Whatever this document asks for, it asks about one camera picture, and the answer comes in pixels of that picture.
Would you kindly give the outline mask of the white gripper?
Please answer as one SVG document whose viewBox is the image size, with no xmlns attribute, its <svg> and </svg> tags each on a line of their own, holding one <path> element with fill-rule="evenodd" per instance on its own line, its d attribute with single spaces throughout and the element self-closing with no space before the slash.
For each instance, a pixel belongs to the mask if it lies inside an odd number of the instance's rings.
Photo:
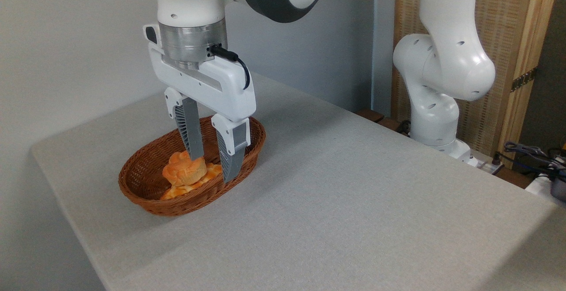
<svg viewBox="0 0 566 291">
<path fill-rule="evenodd" d="M 198 102 L 217 113 L 211 122 L 217 133 L 224 182 L 234 180 L 251 144 L 249 116 L 256 111 L 256 99 L 242 65 L 212 51 L 215 46 L 227 45 L 225 24 L 149 24 L 144 26 L 144 35 L 154 72 L 168 86 L 164 92 L 168 114 L 175 120 L 190 158 L 204 156 Z"/>
</svg>

